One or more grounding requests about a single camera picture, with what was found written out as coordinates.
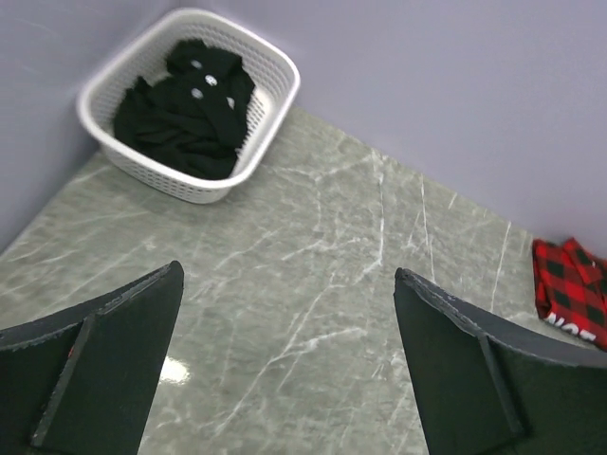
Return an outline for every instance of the marble floor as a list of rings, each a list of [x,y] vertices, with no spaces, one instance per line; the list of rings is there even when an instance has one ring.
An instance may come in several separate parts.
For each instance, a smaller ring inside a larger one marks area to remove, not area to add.
[[[396,326],[409,267],[532,330],[532,236],[294,109],[211,206],[96,155],[0,258],[0,328],[186,270],[142,455],[427,453]]]

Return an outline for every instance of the plastic basket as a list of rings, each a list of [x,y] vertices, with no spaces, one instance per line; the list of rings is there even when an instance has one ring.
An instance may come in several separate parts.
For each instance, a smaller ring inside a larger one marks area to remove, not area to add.
[[[248,107],[248,136],[231,176],[203,180],[164,166],[127,147],[111,134],[116,109],[138,76],[153,82],[166,74],[165,58],[183,39],[198,38],[243,57],[256,84]],[[254,33],[201,9],[176,9],[150,27],[83,88],[78,113],[86,130],[116,166],[179,199],[209,204],[224,197],[255,171],[285,119],[300,87],[295,64]]]

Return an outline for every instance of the folded black garment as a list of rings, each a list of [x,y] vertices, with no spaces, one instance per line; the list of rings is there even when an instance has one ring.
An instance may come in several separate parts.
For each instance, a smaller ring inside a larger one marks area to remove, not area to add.
[[[242,58],[203,42],[180,42],[167,58],[170,76],[151,86],[138,78],[114,117],[116,139],[197,178],[228,178],[248,132],[255,85]]]

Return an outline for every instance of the wall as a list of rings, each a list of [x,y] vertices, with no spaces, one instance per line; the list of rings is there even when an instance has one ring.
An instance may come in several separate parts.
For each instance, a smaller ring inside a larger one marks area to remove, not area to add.
[[[312,113],[538,235],[607,256],[607,2],[182,3],[292,56]]]
[[[75,97],[95,68],[176,0],[0,5],[0,252],[95,150]]]

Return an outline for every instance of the red plaid shirt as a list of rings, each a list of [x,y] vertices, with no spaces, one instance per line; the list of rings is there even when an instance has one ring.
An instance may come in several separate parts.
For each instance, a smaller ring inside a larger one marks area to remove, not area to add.
[[[575,240],[533,242],[538,316],[607,351],[607,261]]]

